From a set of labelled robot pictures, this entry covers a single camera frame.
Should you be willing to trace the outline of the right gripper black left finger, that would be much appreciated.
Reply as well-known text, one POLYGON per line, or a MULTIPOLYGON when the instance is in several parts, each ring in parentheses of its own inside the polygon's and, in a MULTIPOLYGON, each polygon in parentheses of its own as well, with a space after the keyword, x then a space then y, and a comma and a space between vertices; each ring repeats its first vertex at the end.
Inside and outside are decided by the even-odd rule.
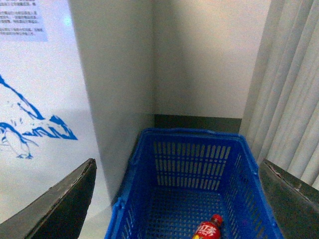
POLYGON ((88 159, 0 225, 2 239, 77 239, 91 204, 97 165, 88 159))

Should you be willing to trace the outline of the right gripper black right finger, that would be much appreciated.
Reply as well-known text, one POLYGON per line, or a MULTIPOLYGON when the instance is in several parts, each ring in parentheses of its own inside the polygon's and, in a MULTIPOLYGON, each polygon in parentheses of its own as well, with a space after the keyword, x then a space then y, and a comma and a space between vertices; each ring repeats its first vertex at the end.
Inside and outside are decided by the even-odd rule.
POLYGON ((285 239, 319 237, 319 191, 269 160, 259 165, 259 179, 285 239))

